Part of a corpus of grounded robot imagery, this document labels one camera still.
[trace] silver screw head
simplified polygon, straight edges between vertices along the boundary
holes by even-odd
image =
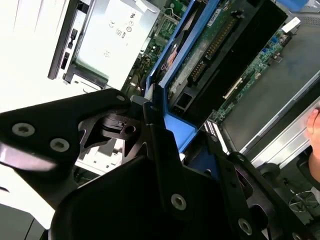
[[[121,96],[121,95],[116,96],[116,98],[119,99],[120,101],[126,100],[126,99],[125,99],[123,96]]]
[[[63,153],[70,148],[70,144],[67,140],[63,138],[55,138],[51,140],[50,148],[59,153]]]
[[[245,234],[247,234],[248,236],[252,235],[252,228],[251,228],[250,224],[247,222],[247,220],[245,220],[244,218],[239,218],[238,224],[239,224],[240,229]]]
[[[36,132],[36,129],[29,123],[19,122],[13,125],[12,132],[20,137],[29,137]]]
[[[292,233],[292,237],[294,240],[302,240],[302,238],[296,232]]]
[[[171,196],[171,203],[176,209],[181,211],[185,210],[187,207],[187,202],[184,197],[177,193]]]

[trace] green circuit board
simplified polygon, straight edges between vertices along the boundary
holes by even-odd
[[[201,36],[194,43],[190,50],[186,60],[179,68],[175,78],[171,81],[167,94],[169,100],[177,92],[177,89],[183,82],[187,81],[187,78],[193,74],[193,71],[201,69],[202,65],[199,60],[206,54],[206,51],[214,43],[214,39],[219,36],[219,33],[226,29],[226,23],[232,20],[231,13],[234,11],[232,0],[224,1],[218,6],[213,13],[210,21],[203,30]]]
[[[249,78],[247,84],[242,88],[242,90],[237,94],[237,96],[231,101],[226,101],[217,111],[213,111],[210,119],[220,124],[228,115],[228,113],[233,109],[233,107],[238,103],[242,96],[252,87],[252,85],[259,80],[259,77],[263,72],[270,66],[275,59],[282,59],[280,56],[280,51],[283,49],[283,41],[286,36],[282,30],[278,30],[274,37],[280,39],[275,42],[270,40],[266,47],[256,56],[252,63],[245,70],[242,79]]]

